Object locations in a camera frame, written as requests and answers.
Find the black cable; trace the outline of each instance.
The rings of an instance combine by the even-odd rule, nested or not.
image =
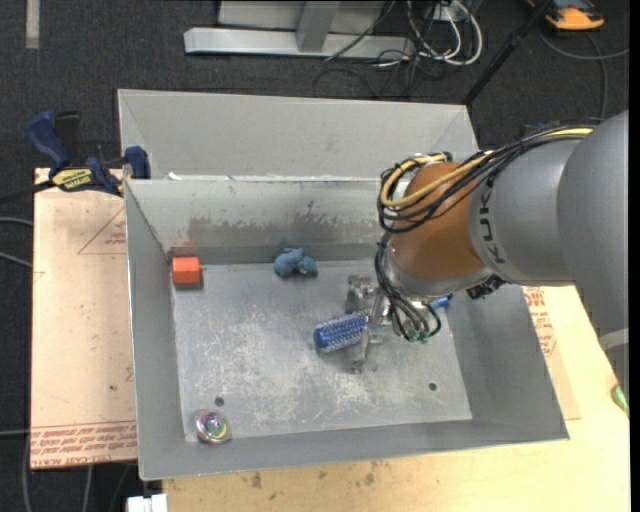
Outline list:
[[[91,483],[93,482],[93,464],[87,468],[87,483],[84,486],[84,497],[82,499],[82,512],[89,510],[89,496],[91,495]]]
[[[0,204],[8,203],[10,201],[15,201],[16,199],[20,199],[21,197],[32,195],[32,194],[35,194],[36,192],[47,190],[48,188],[52,188],[55,186],[56,185],[51,181],[45,181],[44,183],[39,183],[38,185],[32,185],[28,188],[23,188],[22,190],[11,192],[10,194],[6,194],[4,196],[0,196]]]
[[[418,42],[415,44],[415,51],[413,52],[411,65],[410,65],[411,75],[407,82],[407,88],[406,88],[407,93],[411,90],[411,87],[413,87],[417,65],[418,65],[418,62],[420,61],[420,48],[424,46],[424,43],[426,42],[426,39],[427,39],[427,35],[431,31],[431,27],[433,27],[434,15],[435,15],[435,7],[431,9],[427,19],[425,20],[424,26],[422,27],[422,31],[420,32],[420,37],[418,38]]]
[[[540,39],[542,39],[542,42],[545,45],[547,45],[549,48],[551,48],[554,52],[557,52],[560,55],[564,55],[565,57],[570,57],[572,59],[578,59],[578,60],[607,60],[607,59],[614,59],[616,57],[623,57],[624,55],[629,53],[629,48],[625,48],[624,50],[620,50],[619,52],[610,53],[609,55],[602,55],[602,53],[600,53],[599,55],[577,55],[575,53],[565,52],[561,48],[558,48],[553,43],[551,43],[551,41],[549,41],[546,37],[544,37],[540,27],[538,27],[538,35],[540,36]]]
[[[31,222],[30,220],[26,220],[26,219],[18,219],[16,217],[0,217],[0,224],[2,223],[7,223],[7,224],[22,224],[24,226],[30,226],[33,227],[33,222]]]
[[[22,485],[22,499],[24,500],[24,508],[26,512],[32,512],[31,493],[29,492],[29,452],[31,450],[31,436],[28,435],[24,444],[24,453],[22,455],[22,476],[20,478]]]
[[[320,98],[320,96],[318,95],[318,84],[320,83],[320,80],[324,76],[330,75],[331,73],[344,73],[346,75],[357,78],[360,81],[360,83],[363,84],[369,90],[369,92],[371,93],[371,99],[379,98],[378,91],[376,91],[373,88],[373,86],[367,81],[367,79],[362,74],[349,68],[329,68],[318,73],[312,83],[313,95],[316,98]]]
[[[116,489],[113,492],[113,497],[111,498],[111,503],[109,504],[107,512],[113,512],[115,510],[115,506],[118,502],[118,499],[120,498],[120,491],[122,490],[122,486],[124,485],[124,481],[126,480],[127,474],[129,473],[131,467],[132,466],[130,464],[125,465],[125,468],[122,471],[120,478],[118,479],[118,483],[116,484]]]
[[[505,42],[504,46],[494,56],[487,69],[485,69],[480,78],[478,78],[477,82],[462,100],[463,105],[471,105],[471,103],[473,103],[473,100],[475,100],[478,94],[482,92],[482,89],[487,85],[487,82],[489,82],[493,75],[502,67],[504,62],[514,52],[520,42],[527,36],[533,26],[542,19],[552,3],[553,0],[541,0],[540,4],[534,9],[531,17],[527,19],[524,25],[509,34],[509,38]]]
[[[360,41],[362,41],[365,37],[367,37],[371,33],[371,31],[374,28],[376,28],[382,22],[382,20],[384,20],[389,15],[389,13],[393,9],[393,6],[395,5],[395,3],[396,3],[395,0],[392,1],[392,2],[389,2],[389,5],[387,6],[387,9],[380,16],[378,16],[376,21],[374,21],[371,25],[369,25],[369,27],[364,32],[362,32],[358,37],[356,37],[347,46],[345,46],[341,50],[339,50],[336,53],[334,53],[333,55],[331,55],[331,57],[327,57],[325,59],[325,62],[329,62],[329,61],[332,61],[334,59],[337,59],[338,57],[341,57],[342,55],[347,53],[349,50],[354,48]]]
[[[390,234],[385,233],[378,243],[378,250],[374,259],[374,268],[378,285],[382,293],[389,300],[389,315],[391,316],[394,332],[405,338],[407,341],[426,343],[429,338],[436,335],[441,327],[442,322],[434,309],[426,305],[430,316],[435,320],[435,327],[432,328],[425,315],[423,315],[408,299],[392,285],[391,281],[385,273],[385,255],[388,249]]]
[[[12,436],[23,436],[28,434],[30,431],[27,429],[17,429],[17,430],[2,430],[0,431],[0,437],[12,437]]]
[[[602,55],[602,51],[600,50],[600,47],[598,46],[598,44],[596,43],[595,39],[593,39],[593,37],[591,37],[590,35],[587,35],[587,39],[589,40],[589,42],[591,43],[591,46],[593,46],[593,49],[596,51],[596,53],[598,54],[599,57],[603,57]],[[600,119],[602,119],[603,121],[605,120],[605,114],[607,111],[607,96],[608,96],[608,89],[609,89],[609,74],[607,73],[607,67],[605,65],[605,60],[606,59],[598,59],[598,62],[600,62],[600,68],[602,69],[602,100],[600,101]]]
[[[22,265],[23,267],[33,268],[33,265],[27,260],[16,258],[15,256],[11,256],[10,254],[7,254],[5,252],[0,252],[0,259],[12,261],[13,263],[17,263],[18,265]]]
[[[522,153],[529,151],[535,147],[538,147],[542,144],[546,144],[549,142],[559,141],[559,140],[568,140],[568,139],[581,139],[583,135],[581,134],[560,134],[553,135],[560,130],[570,130],[576,128],[594,128],[594,123],[582,123],[582,124],[573,124],[573,123],[554,123],[551,126],[541,127],[539,130],[534,132],[531,135],[524,137],[523,139],[506,145],[498,150],[490,154],[486,154],[483,161],[479,162],[475,166],[471,167],[466,173],[457,177],[453,183],[451,183],[446,190],[440,194],[436,199],[432,201],[428,201],[428,197],[430,194],[433,194],[435,191],[430,192],[427,195],[421,196],[415,201],[408,203],[402,206],[395,207],[385,207],[382,203],[382,188],[386,185],[388,180],[390,179],[392,173],[396,171],[401,165],[404,171],[394,178],[394,183],[390,187],[388,197],[393,197],[397,185],[400,179],[406,175],[407,173],[413,172],[416,170],[417,164],[412,159],[407,159],[402,164],[396,165],[392,169],[387,169],[383,171],[381,174],[381,182],[382,186],[380,189],[380,195],[377,201],[378,207],[378,218],[381,227],[388,233],[407,233],[421,226],[425,222],[438,218],[445,213],[449,212],[452,208],[454,208],[462,199],[468,196],[475,188],[477,188],[481,183],[485,182],[492,176],[496,176],[499,172],[501,172],[505,167],[507,167],[515,158],[520,156]],[[477,153],[476,155],[470,157],[465,162],[460,164],[460,166],[465,165],[473,159],[478,158],[478,155],[483,155],[483,153]],[[407,163],[413,162],[413,165],[407,166]],[[458,194],[461,190],[467,187],[469,184],[474,183],[474,186],[471,190],[466,191],[461,197],[456,198],[452,204],[448,205],[445,210],[440,210],[440,207],[443,203],[448,201],[451,197]],[[402,221],[404,224],[401,226],[397,226],[397,222]]]

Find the blue clamp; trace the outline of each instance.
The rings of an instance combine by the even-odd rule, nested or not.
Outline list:
[[[49,170],[50,182],[66,192],[95,190],[107,194],[122,195],[122,180],[113,176],[109,164],[115,162],[128,163],[135,179],[149,179],[151,168],[147,154],[140,146],[132,146],[125,150],[124,156],[112,162],[103,162],[90,156],[84,167],[70,167],[71,155],[64,147],[56,133],[51,111],[41,112],[27,125],[27,137],[38,151],[51,157],[55,163]]]

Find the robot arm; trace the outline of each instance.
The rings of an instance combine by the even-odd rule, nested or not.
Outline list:
[[[598,126],[556,125],[462,164],[430,155],[387,171],[378,210],[391,234],[388,279],[420,297],[495,276],[522,285],[575,284],[612,359],[626,347],[629,325],[628,123],[624,112]],[[612,361],[620,372],[627,364],[621,357]]]

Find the gray metal bar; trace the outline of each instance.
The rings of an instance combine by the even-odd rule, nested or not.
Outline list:
[[[232,28],[192,28],[184,33],[187,54],[251,54],[292,57],[330,57],[353,41],[350,34],[328,34],[319,51],[298,48],[295,32],[242,30]],[[341,57],[374,59],[385,50],[413,51],[404,37],[367,36]]]
[[[322,50],[339,6],[340,2],[305,2],[296,30],[300,51]]]
[[[40,49],[40,0],[27,0],[26,8],[26,47]]]

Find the yellow cable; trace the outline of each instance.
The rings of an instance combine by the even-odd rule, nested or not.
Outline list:
[[[423,197],[427,196],[431,192],[433,192],[436,188],[438,188],[443,183],[446,183],[447,181],[451,181],[452,179],[457,178],[461,174],[464,174],[465,172],[467,172],[469,169],[473,169],[491,153],[493,153],[493,150],[486,151],[482,156],[475,158],[474,160],[471,160],[470,162],[467,162],[464,165],[460,165],[456,167],[450,173],[446,174],[439,180],[436,180],[433,183],[430,183],[426,187],[423,187],[420,190],[417,190],[416,192],[414,192],[409,196],[403,197],[401,199],[396,199],[394,201],[388,197],[388,193],[389,193],[389,188],[391,187],[392,182],[395,181],[395,179],[397,179],[397,176],[401,172],[401,169],[398,169],[398,171],[394,172],[389,177],[389,179],[385,183],[385,186],[382,188],[380,200],[382,201],[382,204],[388,208],[397,208],[397,207],[402,208],[405,206],[409,206],[415,203],[416,201],[422,199]]]
[[[587,136],[592,131],[593,131],[593,128],[569,128],[569,129],[564,129],[564,130],[558,130],[558,131],[555,131],[555,132],[551,132],[551,133],[548,133],[546,135],[542,135],[541,138],[547,139],[549,137],[557,137],[557,136],[562,136],[562,135],[582,135],[582,136]],[[416,201],[424,198],[425,196],[429,195],[431,192],[433,192],[435,189],[437,189],[440,185],[442,185],[444,183],[447,183],[448,181],[451,181],[451,180],[457,178],[458,176],[460,176],[460,175],[464,174],[465,172],[469,171],[470,169],[473,169],[479,163],[484,161],[484,159],[488,155],[492,154],[493,152],[494,152],[493,150],[485,151],[482,156],[480,156],[480,157],[478,157],[478,158],[476,158],[474,160],[471,160],[470,162],[467,162],[464,165],[456,167],[449,174],[446,174],[445,176],[443,176],[439,180],[436,180],[433,183],[427,185],[426,187],[423,187],[420,190],[417,190],[413,194],[411,194],[409,196],[406,196],[406,197],[403,197],[401,199],[393,200],[393,199],[391,199],[389,197],[389,190],[391,189],[391,186],[393,185],[393,183],[402,175],[402,173],[410,165],[413,165],[415,163],[429,165],[429,164],[432,164],[432,163],[435,163],[435,162],[445,161],[444,158],[438,158],[438,157],[423,157],[423,158],[415,158],[413,160],[408,160],[404,164],[400,165],[393,172],[393,174],[389,177],[389,179],[386,181],[386,183],[382,187],[382,191],[380,193],[381,202],[382,202],[382,204],[384,206],[386,206],[388,208],[403,208],[405,206],[409,206],[409,205],[415,203]]]
[[[422,156],[409,158],[402,162],[395,171],[389,176],[389,179],[385,182],[382,187],[382,191],[380,192],[380,198],[382,200],[382,204],[385,206],[389,206],[388,202],[393,203],[391,199],[389,199],[389,191],[391,190],[391,185],[393,185],[396,180],[406,171],[409,167],[415,164],[424,164],[430,165],[436,162],[446,162],[447,156],[444,153],[440,153],[434,156]]]

